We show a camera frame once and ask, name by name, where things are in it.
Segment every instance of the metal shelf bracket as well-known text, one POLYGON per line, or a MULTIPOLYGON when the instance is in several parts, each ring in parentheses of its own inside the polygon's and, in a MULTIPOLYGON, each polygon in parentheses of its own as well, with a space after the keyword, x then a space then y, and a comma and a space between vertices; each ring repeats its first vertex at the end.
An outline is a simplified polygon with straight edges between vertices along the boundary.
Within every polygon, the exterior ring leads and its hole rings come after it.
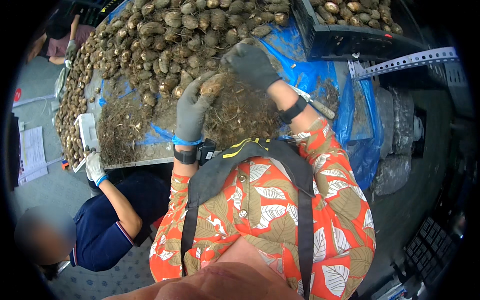
POLYGON ((402 69, 455 61, 459 61, 455 48, 443 47, 405 55, 368 68, 363 68, 359 61, 348 60, 348 68, 350 70, 350 76, 352 79, 360 80, 402 69))

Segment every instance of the white cotton glove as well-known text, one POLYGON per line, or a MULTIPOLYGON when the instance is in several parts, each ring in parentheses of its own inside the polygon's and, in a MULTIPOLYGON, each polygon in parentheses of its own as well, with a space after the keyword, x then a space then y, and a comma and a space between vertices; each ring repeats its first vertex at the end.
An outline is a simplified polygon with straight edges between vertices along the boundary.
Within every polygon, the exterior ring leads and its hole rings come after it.
POLYGON ((77 45, 75 44, 75 40, 70 40, 67 45, 67 50, 65 51, 65 59, 69 59, 70 56, 75 55, 76 50, 77 45))
POLYGON ((92 152, 87 156, 85 169, 87 171, 88 180, 95 182, 96 186, 98 186, 105 179, 108 179, 108 176, 105 174, 100 153, 92 152))

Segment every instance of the gray work glove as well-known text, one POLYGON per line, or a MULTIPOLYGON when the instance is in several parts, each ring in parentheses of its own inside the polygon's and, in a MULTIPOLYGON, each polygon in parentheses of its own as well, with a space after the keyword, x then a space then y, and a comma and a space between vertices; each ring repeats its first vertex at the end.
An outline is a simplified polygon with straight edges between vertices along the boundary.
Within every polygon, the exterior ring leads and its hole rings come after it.
POLYGON ((87 156, 86 160, 85 169, 88 180, 95 182, 98 186, 103 180, 108 179, 100 153, 94 151, 87 156))
POLYGON ((65 51, 65 60, 69 60, 70 56, 75 56, 77 51, 77 45, 75 44, 75 40, 70 40, 68 42, 67 50, 65 51))
POLYGON ((272 67, 267 55, 255 46, 238 43, 222 57, 241 80, 257 89, 266 91, 275 81, 282 79, 272 67))
POLYGON ((200 85, 213 75, 215 75, 213 71, 206 72, 192 81, 178 101, 175 135, 185 142, 196 142, 202 137, 204 114, 214 98, 206 96, 197 98, 197 94, 200 85))

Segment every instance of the gold button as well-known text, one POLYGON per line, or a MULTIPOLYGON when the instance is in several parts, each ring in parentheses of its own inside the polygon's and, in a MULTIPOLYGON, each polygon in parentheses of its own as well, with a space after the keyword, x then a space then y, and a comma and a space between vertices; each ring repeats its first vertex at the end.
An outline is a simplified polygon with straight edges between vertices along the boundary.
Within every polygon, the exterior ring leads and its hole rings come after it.
POLYGON ((239 216, 242 217, 242 218, 246 218, 248 215, 247 211, 242 209, 239 211, 239 216))

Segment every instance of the wrist strap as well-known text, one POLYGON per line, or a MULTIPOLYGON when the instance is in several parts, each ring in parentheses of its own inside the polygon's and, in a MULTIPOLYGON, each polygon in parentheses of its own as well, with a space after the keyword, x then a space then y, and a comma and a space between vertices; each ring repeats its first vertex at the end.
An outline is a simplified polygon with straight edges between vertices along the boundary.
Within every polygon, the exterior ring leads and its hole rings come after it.
POLYGON ((285 124, 291 124, 292 119, 301 113, 305 107, 307 107, 307 101, 299 95, 299 98, 295 104, 287 110, 279 111, 280 118, 285 124))
POLYGON ((192 151, 177 151, 173 146, 173 156, 178 159, 184 165, 191 165, 197 160, 197 147, 194 147, 192 151))

